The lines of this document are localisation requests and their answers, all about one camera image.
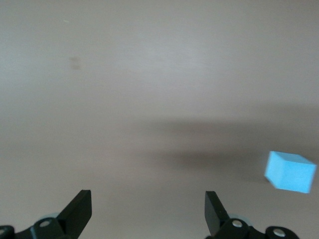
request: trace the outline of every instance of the foam cube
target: foam cube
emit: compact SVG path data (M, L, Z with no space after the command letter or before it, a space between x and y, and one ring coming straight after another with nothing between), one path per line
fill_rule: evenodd
M316 168L298 154L271 151L265 177L277 189L309 193Z

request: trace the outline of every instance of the dark spot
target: dark spot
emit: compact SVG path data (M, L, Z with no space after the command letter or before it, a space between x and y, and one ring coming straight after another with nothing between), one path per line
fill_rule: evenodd
M73 56L69 58L70 67L73 70L81 70L81 58L77 56Z

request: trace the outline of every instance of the blue cube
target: blue cube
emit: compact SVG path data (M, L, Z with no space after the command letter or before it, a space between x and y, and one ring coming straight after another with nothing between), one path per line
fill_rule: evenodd
M265 177L277 189L309 193L316 168L298 154L271 151Z

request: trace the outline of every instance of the screw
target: screw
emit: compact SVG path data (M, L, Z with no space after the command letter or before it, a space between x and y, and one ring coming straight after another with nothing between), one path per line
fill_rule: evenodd
M243 224L239 220L233 220L233 226L237 228L241 228Z
M286 236L285 232L279 228L274 229L274 234L281 238L284 238Z
M46 227L46 226L49 225L49 224L50 224L50 221L47 220L47 221L43 221L42 223L40 223L39 226L40 226L41 228L43 228L43 227Z

